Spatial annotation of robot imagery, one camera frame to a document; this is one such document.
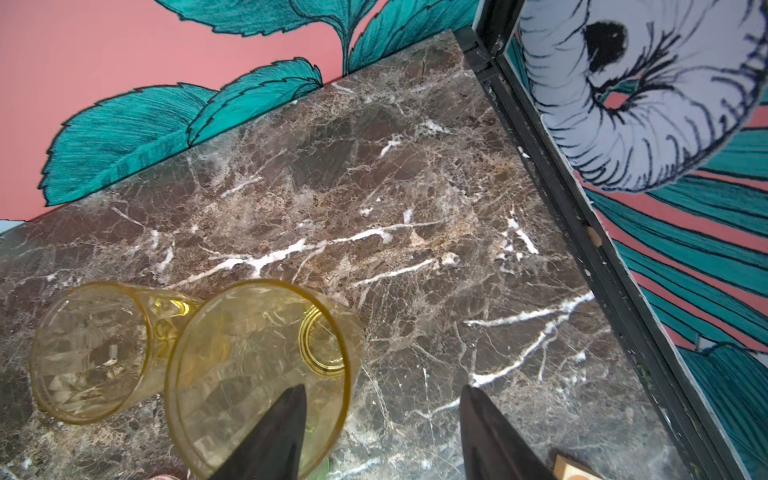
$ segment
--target brown marble table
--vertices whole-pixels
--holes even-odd
[[[451,34],[0,237],[0,477],[186,478],[160,395],[86,426],[38,411],[51,296],[94,280],[207,297],[255,276],[357,308],[366,360],[330,478],[463,478],[481,386],[544,459],[687,473]]]

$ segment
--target black metal frame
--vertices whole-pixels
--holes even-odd
[[[523,1],[485,0],[475,23],[478,33],[463,28],[455,33],[458,43],[506,131],[528,155],[522,158],[526,169],[692,476],[746,478],[719,422],[682,367],[675,347],[655,320],[503,56]],[[509,12],[514,17],[494,18]],[[601,241],[594,241],[590,229]]]

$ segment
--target yellow glass rim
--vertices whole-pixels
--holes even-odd
[[[38,372],[35,369],[34,365],[34,359],[35,357],[35,346],[37,345],[37,339],[38,335],[40,335],[40,328],[38,327],[37,331],[35,332],[35,338],[32,340],[32,348],[31,352],[29,354],[29,376],[31,377],[31,382],[33,383],[32,387],[32,395],[35,397],[35,401],[38,403],[38,406],[40,407],[40,410],[43,412],[48,413],[50,416],[52,416],[54,419],[57,419],[59,422],[67,423],[69,425],[87,425],[89,423],[98,422],[99,420],[106,419],[108,416],[112,415],[113,413],[117,412],[122,408],[122,406],[126,403],[126,401],[133,395],[133,393],[136,391],[136,388],[139,386],[139,383],[141,382],[141,377],[144,375],[144,372],[147,370],[147,364],[149,363],[149,359],[152,358],[152,325],[149,323],[149,317],[147,316],[147,310],[144,309],[144,306],[141,304],[141,301],[136,296],[136,294],[129,288],[127,288],[123,283],[119,282],[112,282],[112,281],[99,281],[99,282],[89,282],[89,283],[83,283],[80,286],[76,286],[72,290],[69,290],[64,296],[61,296],[57,298],[53,305],[56,303],[59,303],[63,300],[65,300],[70,295],[74,295],[76,292],[83,290],[88,287],[93,286],[111,286],[113,288],[116,288],[120,290],[122,293],[125,293],[128,295],[139,307],[139,310],[141,311],[141,317],[144,319],[144,326],[147,328],[147,349],[144,352],[144,361],[141,365],[141,372],[139,373],[138,379],[136,380],[136,385],[134,385],[134,388],[131,390],[130,393],[128,393],[125,398],[118,403],[116,407],[114,407],[111,410],[108,410],[103,415],[99,415],[97,417],[94,417],[93,419],[86,419],[86,420],[72,420],[67,419],[65,417],[60,416],[56,410],[49,405],[47,402],[43,401],[40,396],[38,395],[38,390],[34,387],[35,379],[38,378]],[[45,317],[43,317],[43,320],[48,318],[48,314],[50,313],[50,310],[45,314]]]
[[[170,353],[170,360],[168,361],[168,366],[165,374],[165,389],[164,389],[164,395],[167,402],[166,409],[167,411],[170,411],[170,409],[175,409],[176,412],[179,411],[179,405],[177,404],[177,400],[175,398],[175,395],[171,395],[173,386],[171,385],[171,382],[173,381],[173,384],[178,383],[178,375],[174,376],[171,373],[171,369],[173,368],[173,365],[176,363],[174,360],[177,360],[175,357],[177,353],[183,355],[184,352],[180,351],[179,348],[181,345],[183,345],[186,341],[186,337],[188,335],[188,332],[190,332],[191,328],[193,326],[193,323],[195,322],[197,316],[205,310],[205,306],[216,299],[218,299],[220,296],[224,295],[226,292],[240,287],[240,286],[246,286],[246,285],[271,285],[271,286],[278,286],[281,288],[284,288],[286,290],[290,290],[291,292],[303,297],[305,300],[309,300],[319,311],[322,313],[323,316],[326,317],[328,320],[328,324],[331,327],[331,330],[333,331],[333,334],[336,335],[336,340],[339,343],[339,350],[341,351],[341,357],[343,361],[343,376],[344,376],[344,395],[342,398],[342,406],[339,410],[339,418],[336,419],[336,424],[333,426],[333,430],[331,431],[331,434],[328,438],[328,442],[326,442],[325,446],[323,446],[323,450],[317,455],[317,457],[313,458],[309,466],[307,467],[306,472],[304,475],[301,475],[299,477],[299,480],[303,480],[308,476],[309,473],[311,473],[315,468],[317,468],[318,465],[323,461],[323,459],[328,455],[328,452],[330,452],[330,449],[333,447],[333,444],[336,443],[336,439],[339,438],[339,434],[341,434],[341,431],[344,427],[344,422],[346,421],[346,414],[349,411],[349,403],[351,401],[352,397],[352,372],[351,372],[351,362],[349,358],[349,352],[346,348],[346,342],[344,340],[344,336],[341,333],[341,330],[339,329],[338,325],[336,325],[336,320],[331,315],[330,311],[308,290],[301,286],[294,285],[292,283],[288,283],[284,280],[278,280],[278,279],[254,279],[254,280],[244,280],[241,282],[233,283],[229,285],[224,290],[221,290],[219,293],[211,297],[210,299],[206,300],[200,307],[198,307],[195,314],[190,319],[189,323],[187,324],[186,328],[184,328],[184,331],[179,336],[178,341],[176,341],[176,344],[174,345],[174,348],[171,350]],[[179,442],[180,433],[176,431],[176,426],[174,425],[175,419],[172,418],[172,415],[169,415],[168,412],[166,412],[166,418],[168,423],[168,432],[170,434],[171,440],[174,442],[175,445],[188,445],[189,448],[187,449],[177,449],[179,456],[182,460],[184,460],[184,463],[187,464],[187,467],[192,470],[192,472],[200,477],[200,478],[206,478],[206,475],[203,475],[202,472],[196,472],[197,469],[197,462],[192,462],[191,458],[188,457],[188,455],[197,454],[197,450],[192,446],[192,443],[186,439],[186,433],[181,432],[182,435],[184,435],[184,442]],[[207,465],[207,462],[203,460],[199,455],[197,456],[199,463],[203,463]]]

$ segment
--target wooden block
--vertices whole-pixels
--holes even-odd
[[[603,480],[589,468],[561,455],[554,461],[554,476],[558,480]]]

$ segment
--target glass cup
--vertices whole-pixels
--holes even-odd
[[[88,283],[57,300],[32,342],[32,392],[65,423],[96,422],[163,389],[170,354],[202,300]]]
[[[347,306],[279,280],[237,283],[190,320],[168,364],[170,436],[199,478],[211,476],[287,388],[306,388],[299,477],[344,425],[362,362],[362,324]]]

